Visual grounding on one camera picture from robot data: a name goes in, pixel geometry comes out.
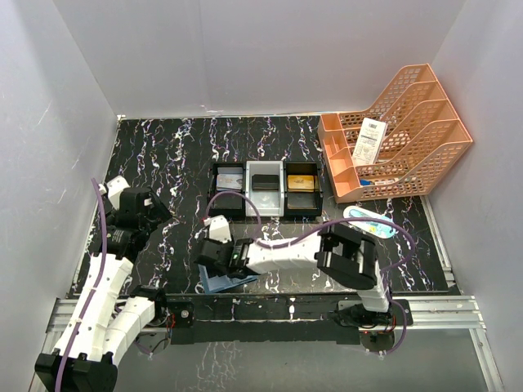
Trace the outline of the blue leather card holder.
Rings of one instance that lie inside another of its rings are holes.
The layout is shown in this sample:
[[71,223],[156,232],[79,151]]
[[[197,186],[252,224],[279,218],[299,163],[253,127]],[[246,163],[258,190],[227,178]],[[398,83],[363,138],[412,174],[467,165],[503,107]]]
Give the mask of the blue leather card holder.
[[256,275],[249,275],[247,278],[229,278],[226,275],[212,276],[209,270],[202,265],[199,266],[199,274],[203,290],[206,294],[215,294],[218,292],[223,292],[225,290],[257,280]]

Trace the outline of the three-compartment black white tray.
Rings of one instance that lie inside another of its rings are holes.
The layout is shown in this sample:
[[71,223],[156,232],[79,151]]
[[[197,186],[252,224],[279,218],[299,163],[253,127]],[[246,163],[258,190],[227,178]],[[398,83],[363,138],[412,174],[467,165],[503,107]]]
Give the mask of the three-compartment black white tray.
[[210,176],[207,216],[314,219],[322,214],[317,162],[214,163]]

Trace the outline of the orange mesh file organizer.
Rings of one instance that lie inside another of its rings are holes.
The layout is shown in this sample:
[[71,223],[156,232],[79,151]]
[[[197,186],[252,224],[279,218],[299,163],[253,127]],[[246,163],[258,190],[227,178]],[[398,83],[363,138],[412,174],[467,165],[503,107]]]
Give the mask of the orange mesh file organizer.
[[[387,131],[376,163],[361,165],[366,118]],[[318,137],[337,203],[427,195],[473,142],[429,64],[401,68],[365,110],[321,114]]]

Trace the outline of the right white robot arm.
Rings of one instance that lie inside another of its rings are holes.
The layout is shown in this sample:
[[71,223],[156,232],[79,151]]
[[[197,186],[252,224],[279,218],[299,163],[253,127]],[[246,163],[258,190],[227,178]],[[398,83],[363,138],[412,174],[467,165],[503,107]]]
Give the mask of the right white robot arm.
[[195,263],[219,276],[241,279],[274,270],[316,268],[356,290],[365,310],[389,310],[374,239],[342,222],[327,222],[300,237],[267,241],[234,240],[224,216],[208,218],[204,224],[208,233]]

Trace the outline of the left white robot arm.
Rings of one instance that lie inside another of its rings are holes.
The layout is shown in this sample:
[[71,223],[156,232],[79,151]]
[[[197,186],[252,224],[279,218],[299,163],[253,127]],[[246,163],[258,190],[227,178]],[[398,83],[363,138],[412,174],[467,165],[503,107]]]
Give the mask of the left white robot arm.
[[48,391],[111,391],[118,365],[142,330],[163,324],[168,304],[161,288],[137,286],[122,309],[118,297],[150,235],[171,218],[149,187],[132,187],[122,176],[96,184],[101,245],[90,261],[83,290],[51,353],[34,370]]

